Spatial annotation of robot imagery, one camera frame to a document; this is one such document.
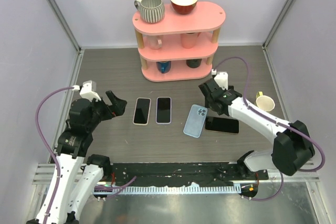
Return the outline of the light blue phone case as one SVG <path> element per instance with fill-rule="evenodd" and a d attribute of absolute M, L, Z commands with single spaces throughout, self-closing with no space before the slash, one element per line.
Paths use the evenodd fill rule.
<path fill-rule="evenodd" d="M 193 104 L 189 111 L 183 133 L 194 138 L 199 138 L 203 130 L 206 116 L 207 108 Z"/>

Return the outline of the black gold smartphone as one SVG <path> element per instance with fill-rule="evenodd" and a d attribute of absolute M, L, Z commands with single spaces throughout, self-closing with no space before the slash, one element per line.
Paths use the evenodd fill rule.
<path fill-rule="evenodd" d="M 238 134 L 239 121 L 236 119 L 207 116 L 205 120 L 205 130 L 228 134 Z"/>

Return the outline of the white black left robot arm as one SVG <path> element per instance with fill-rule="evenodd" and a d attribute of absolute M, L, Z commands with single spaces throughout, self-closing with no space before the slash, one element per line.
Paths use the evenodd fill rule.
<path fill-rule="evenodd" d="M 86 156 L 96 127 L 125 112 L 125 100 L 112 91 L 107 91 L 106 95 L 110 105 L 97 95 L 93 98 L 81 96 L 72 102 L 66 128 L 58 138 L 56 151 L 51 152 L 55 170 L 46 198 L 37 216 L 28 223 L 79 223 L 95 185 L 111 177 L 109 157 Z"/>

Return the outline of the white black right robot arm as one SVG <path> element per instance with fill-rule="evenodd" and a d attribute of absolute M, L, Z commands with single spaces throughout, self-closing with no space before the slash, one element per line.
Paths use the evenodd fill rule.
<path fill-rule="evenodd" d="M 272 144 L 269 151 L 248 152 L 239 159 L 237 173 L 242 179 L 250 179 L 264 169 L 277 169 L 292 176 L 314 157 L 304 123 L 290 123 L 262 111 L 234 89 L 222 89 L 214 79 L 200 84 L 199 89 L 211 110 L 247 124 Z"/>

